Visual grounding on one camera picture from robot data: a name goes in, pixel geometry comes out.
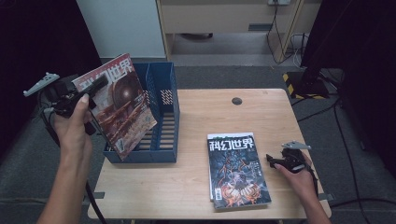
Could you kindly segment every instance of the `blue crate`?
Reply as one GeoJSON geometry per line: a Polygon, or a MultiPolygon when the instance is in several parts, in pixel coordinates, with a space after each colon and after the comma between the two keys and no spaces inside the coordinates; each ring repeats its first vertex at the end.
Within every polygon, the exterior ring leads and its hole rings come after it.
{"type": "Polygon", "coordinates": [[[177,161],[180,110],[173,63],[134,63],[134,69],[148,97],[155,125],[121,161],[106,144],[104,154],[112,163],[157,163],[177,161]]]}

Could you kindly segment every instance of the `blue magazine cover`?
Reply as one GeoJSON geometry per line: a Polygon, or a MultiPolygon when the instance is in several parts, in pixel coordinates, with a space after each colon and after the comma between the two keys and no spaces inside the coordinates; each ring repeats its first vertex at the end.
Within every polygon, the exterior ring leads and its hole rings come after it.
{"type": "Polygon", "coordinates": [[[210,194],[216,209],[271,202],[253,133],[207,136],[210,194]]]}

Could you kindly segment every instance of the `magazine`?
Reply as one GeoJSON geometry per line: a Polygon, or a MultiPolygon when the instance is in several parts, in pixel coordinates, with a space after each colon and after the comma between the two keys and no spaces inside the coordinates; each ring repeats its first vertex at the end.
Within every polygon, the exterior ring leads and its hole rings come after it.
{"type": "Polygon", "coordinates": [[[78,91],[83,91],[101,76],[106,76],[108,84],[92,97],[96,103],[92,114],[123,161],[157,121],[129,54],[122,54],[72,82],[78,91]]]}
{"type": "Polygon", "coordinates": [[[271,202],[253,133],[212,133],[207,147],[216,209],[271,202]]]}

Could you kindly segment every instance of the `white wall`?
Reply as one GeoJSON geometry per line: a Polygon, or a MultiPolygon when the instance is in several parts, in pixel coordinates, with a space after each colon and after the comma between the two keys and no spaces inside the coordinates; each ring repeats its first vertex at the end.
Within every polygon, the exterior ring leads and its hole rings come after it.
{"type": "Polygon", "coordinates": [[[101,58],[165,58],[156,0],[77,0],[101,58]]]}

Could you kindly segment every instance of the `right hand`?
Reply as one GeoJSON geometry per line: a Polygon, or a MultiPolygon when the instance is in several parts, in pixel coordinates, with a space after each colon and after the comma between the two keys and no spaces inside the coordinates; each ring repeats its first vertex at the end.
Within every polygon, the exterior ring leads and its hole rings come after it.
{"type": "MultiPolygon", "coordinates": [[[[306,163],[311,166],[312,161],[309,160],[309,158],[304,153],[303,156],[306,163]]],[[[317,197],[312,175],[306,169],[294,174],[280,164],[275,164],[275,168],[288,179],[291,187],[300,199],[317,197]]]]}
{"type": "Polygon", "coordinates": [[[61,145],[61,159],[88,161],[92,154],[92,142],[85,133],[84,123],[92,120],[88,110],[89,95],[86,94],[76,104],[73,115],[66,119],[55,115],[54,127],[61,145]]]}

